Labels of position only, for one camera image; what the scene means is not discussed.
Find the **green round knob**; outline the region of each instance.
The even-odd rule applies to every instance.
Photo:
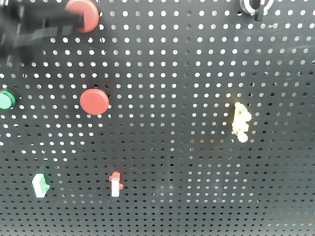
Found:
[[[14,107],[16,103],[15,96],[13,92],[9,90],[0,90],[0,109],[1,110],[8,110]]]

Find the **black pegboard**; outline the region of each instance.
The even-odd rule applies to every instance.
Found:
[[[263,22],[238,0],[95,3],[95,31],[1,64],[21,98],[0,112],[0,235],[314,235],[313,1],[275,0]],[[94,86],[111,96],[101,116],[79,106]]]

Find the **black peg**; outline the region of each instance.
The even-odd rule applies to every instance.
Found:
[[[255,6],[255,20],[262,21],[264,16],[265,0],[256,0]]]

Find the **white clip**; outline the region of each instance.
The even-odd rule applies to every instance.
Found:
[[[248,132],[249,125],[246,122],[251,119],[252,115],[247,111],[247,108],[242,103],[236,102],[232,129],[241,143],[245,143],[248,140],[245,132]]]
[[[120,183],[120,173],[114,172],[112,176],[109,177],[109,181],[112,182],[112,197],[119,197],[119,191],[123,189],[124,185]]]
[[[45,176],[43,174],[36,174],[32,182],[34,192],[37,198],[44,198],[50,185],[46,184]]]

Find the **red button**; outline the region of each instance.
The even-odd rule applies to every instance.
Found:
[[[70,0],[65,8],[84,16],[84,27],[77,28],[77,31],[87,33],[96,28],[99,21],[98,9],[90,0]]]
[[[81,94],[80,105],[86,113],[100,115],[108,109],[109,99],[102,90],[91,88]]]

